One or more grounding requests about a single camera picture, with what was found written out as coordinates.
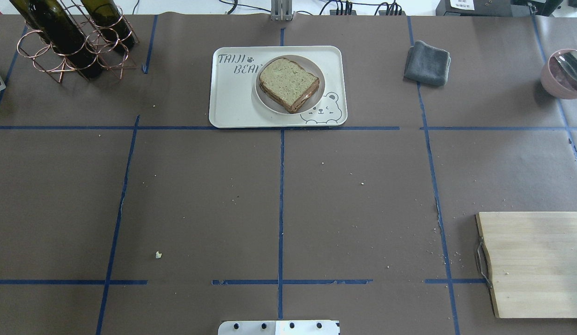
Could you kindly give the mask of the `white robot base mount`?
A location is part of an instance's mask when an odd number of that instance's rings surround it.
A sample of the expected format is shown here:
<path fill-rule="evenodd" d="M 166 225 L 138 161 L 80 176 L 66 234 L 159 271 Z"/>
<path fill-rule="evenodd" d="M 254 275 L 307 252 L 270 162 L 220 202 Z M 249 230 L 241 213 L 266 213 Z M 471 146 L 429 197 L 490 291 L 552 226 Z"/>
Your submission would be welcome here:
<path fill-rule="evenodd" d="M 220 324 L 218 335 L 339 335 L 333 320 L 228 321 Z"/>

